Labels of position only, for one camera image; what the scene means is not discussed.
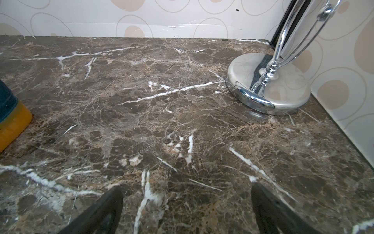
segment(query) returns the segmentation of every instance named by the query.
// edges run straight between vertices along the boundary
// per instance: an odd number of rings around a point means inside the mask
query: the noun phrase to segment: chrome base
[[[310,97],[310,85],[303,73],[291,63],[278,70],[277,79],[263,85],[261,74],[271,55],[243,54],[235,58],[227,71],[226,85],[242,103],[271,115],[287,115],[304,105]]]

